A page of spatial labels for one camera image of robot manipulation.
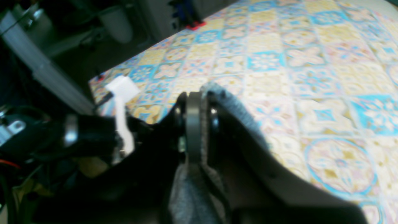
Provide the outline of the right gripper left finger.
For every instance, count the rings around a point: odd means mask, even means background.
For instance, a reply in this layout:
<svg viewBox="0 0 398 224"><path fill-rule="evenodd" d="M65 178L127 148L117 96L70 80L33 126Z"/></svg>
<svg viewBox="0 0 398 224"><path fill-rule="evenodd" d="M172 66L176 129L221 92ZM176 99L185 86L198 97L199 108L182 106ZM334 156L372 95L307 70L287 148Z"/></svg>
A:
<svg viewBox="0 0 398 224"><path fill-rule="evenodd" d="M201 94L182 93L138 149L86 184L41 202L35 224L171 224L175 187L201 176Z"/></svg>

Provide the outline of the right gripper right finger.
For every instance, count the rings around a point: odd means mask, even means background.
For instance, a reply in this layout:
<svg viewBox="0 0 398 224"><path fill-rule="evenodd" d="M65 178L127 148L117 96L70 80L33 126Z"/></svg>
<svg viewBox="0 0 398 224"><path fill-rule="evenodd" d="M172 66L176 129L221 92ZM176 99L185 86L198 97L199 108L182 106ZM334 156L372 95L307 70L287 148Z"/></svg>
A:
<svg viewBox="0 0 398 224"><path fill-rule="evenodd" d="M360 207L304 181L214 92L205 97L206 164L221 175L231 224L366 224Z"/></svg>

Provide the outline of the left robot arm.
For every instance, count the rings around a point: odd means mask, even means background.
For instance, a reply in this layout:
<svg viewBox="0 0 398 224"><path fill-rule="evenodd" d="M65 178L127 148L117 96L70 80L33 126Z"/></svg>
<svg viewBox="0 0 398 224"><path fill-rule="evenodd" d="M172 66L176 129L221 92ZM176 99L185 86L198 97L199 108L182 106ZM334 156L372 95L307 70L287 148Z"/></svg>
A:
<svg viewBox="0 0 398 224"><path fill-rule="evenodd" d="M51 118L29 106L1 107L1 178L16 186L40 165L67 158L114 156L126 148L115 117Z"/></svg>

